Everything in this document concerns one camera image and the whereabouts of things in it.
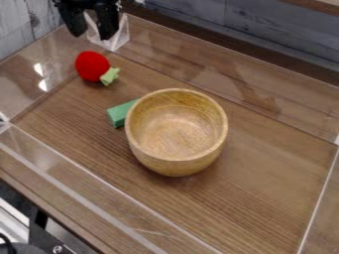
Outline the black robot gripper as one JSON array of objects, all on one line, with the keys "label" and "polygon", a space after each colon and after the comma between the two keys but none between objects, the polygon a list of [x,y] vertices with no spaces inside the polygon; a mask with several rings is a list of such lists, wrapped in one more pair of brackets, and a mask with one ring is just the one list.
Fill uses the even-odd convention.
[{"label": "black robot gripper", "polygon": [[53,0],[71,34],[79,37],[87,31],[85,10],[95,10],[97,27],[102,40],[109,40],[119,30],[121,0]]}]

